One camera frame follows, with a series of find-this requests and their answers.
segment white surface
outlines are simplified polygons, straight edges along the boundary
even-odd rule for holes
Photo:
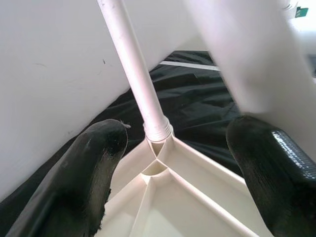
[[[98,0],[114,46],[144,120],[150,141],[165,140],[171,133],[163,115],[144,57],[122,0]]]
[[[283,129],[316,160],[316,86],[276,3],[188,3],[241,112]]]
[[[173,136],[151,147],[143,141],[118,164],[96,237],[272,237],[242,178]]]
[[[149,69],[196,35],[181,0],[126,4]],[[2,200],[128,83],[96,1],[1,1],[0,32]]]

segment white tube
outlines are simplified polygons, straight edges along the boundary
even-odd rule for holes
[[[243,114],[280,127],[316,160],[316,88],[275,0],[187,0]]]
[[[149,140],[166,139],[171,133],[169,120],[163,115],[143,55],[121,0],[98,0],[113,43],[125,70]]]

